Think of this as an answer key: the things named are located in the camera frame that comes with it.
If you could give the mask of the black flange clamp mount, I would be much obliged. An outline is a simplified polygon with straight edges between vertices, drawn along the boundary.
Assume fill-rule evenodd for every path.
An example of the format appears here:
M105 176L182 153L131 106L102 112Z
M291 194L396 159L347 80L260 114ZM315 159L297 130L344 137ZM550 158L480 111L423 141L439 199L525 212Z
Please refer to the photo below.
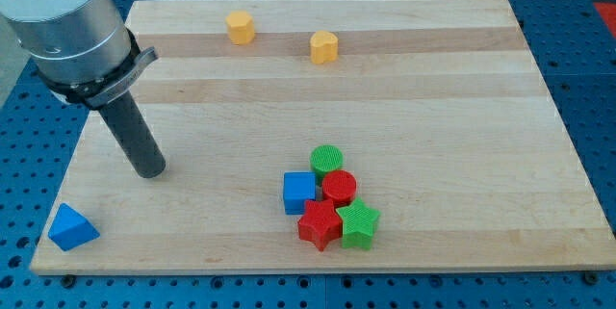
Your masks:
M100 110L129 92L144 70L158 59L154 47L140 49L134 34L128 30L131 49L124 60L102 76L89 77L85 82L61 82L66 74L55 76L44 72L38 65L38 76L60 101L83 104L91 110Z

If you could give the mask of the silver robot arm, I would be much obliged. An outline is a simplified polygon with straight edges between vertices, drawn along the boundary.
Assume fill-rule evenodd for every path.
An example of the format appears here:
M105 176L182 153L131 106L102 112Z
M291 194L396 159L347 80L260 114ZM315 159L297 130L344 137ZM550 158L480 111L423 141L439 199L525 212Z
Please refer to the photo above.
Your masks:
M1 16L61 101L101 114L137 174L166 160L130 88L158 56L142 49L113 0L1 0Z

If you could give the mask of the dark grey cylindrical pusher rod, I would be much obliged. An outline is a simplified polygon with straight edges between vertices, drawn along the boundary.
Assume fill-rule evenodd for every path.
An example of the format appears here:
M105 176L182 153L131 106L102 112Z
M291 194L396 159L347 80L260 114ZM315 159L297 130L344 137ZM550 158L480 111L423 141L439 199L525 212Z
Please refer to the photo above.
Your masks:
M165 157L129 91L102 107L99 114L138 176L153 178L164 171Z

